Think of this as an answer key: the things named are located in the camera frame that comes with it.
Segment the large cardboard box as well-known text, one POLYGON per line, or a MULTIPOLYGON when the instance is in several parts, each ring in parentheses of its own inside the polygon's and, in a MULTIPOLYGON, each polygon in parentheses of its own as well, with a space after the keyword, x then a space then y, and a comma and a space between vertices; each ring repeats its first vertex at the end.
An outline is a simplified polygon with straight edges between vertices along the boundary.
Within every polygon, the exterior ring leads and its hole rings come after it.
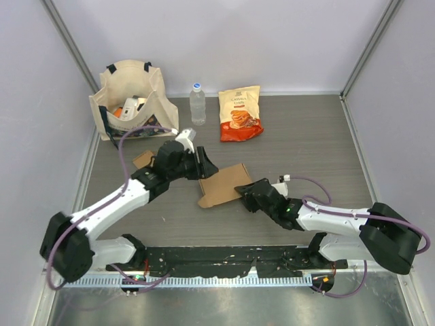
POLYGON ((208 179, 199 181, 203 192, 198 205, 203 209, 239 199, 241 196, 235 187, 250 184, 251 177, 243 163, 235 164, 219 170, 208 179))

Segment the small brown cardboard box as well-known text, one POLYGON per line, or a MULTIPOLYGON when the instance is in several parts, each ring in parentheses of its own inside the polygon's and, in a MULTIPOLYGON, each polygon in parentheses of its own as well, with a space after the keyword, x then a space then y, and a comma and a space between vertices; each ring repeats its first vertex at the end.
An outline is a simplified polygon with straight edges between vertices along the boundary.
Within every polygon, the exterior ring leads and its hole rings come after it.
POLYGON ((153 166, 155 153, 153 151, 145 151, 133 160, 133 164, 137 169, 146 166, 153 166))

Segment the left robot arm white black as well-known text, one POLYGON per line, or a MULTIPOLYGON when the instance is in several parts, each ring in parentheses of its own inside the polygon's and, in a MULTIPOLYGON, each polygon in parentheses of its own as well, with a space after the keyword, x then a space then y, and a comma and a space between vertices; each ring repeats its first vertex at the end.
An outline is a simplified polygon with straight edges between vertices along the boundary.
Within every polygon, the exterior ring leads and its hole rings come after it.
POLYGON ((59 212, 48 224, 40 255, 68 283, 89 270, 115 264, 136 271, 145 265, 145 246, 130 234, 111 240, 99 236, 115 222, 145 206, 178 179, 207 179, 218 172, 203 147, 187 149, 179 141, 167 141, 152 162, 128 176, 123 185, 87 209, 70 216, 59 212))

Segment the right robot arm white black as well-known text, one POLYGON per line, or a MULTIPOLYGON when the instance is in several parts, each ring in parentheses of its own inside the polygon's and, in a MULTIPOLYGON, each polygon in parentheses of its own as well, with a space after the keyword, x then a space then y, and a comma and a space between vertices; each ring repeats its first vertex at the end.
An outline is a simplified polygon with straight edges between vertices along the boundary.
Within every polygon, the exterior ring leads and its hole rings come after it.
POLYGON ((288 197, 287 176, 278 183, 261 179, 235 187, 244 207, 262 211, 287 230, 314 231, 307 260, 314 268, 342 259, 374 261, 401 275, 410 272, 423 232, 390 206, 376 202, 369 209, 341 209, 288 197))

